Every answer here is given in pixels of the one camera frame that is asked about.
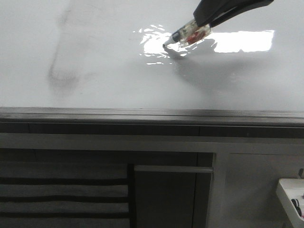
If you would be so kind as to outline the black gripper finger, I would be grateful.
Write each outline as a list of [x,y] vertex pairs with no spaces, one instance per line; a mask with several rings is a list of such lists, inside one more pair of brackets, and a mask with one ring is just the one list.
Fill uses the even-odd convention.
[[230,7],[236,6],[240,0],[202,0],[193,16],[199,27],[209,24],[218,15]]
[[209,26],[213,28],[239,14],[256,8],[268,6],[273,1],[274,0],[241,0],[238,5],[228,8],[223,13],[218,15],[215,19],[213,19],[209,23]]

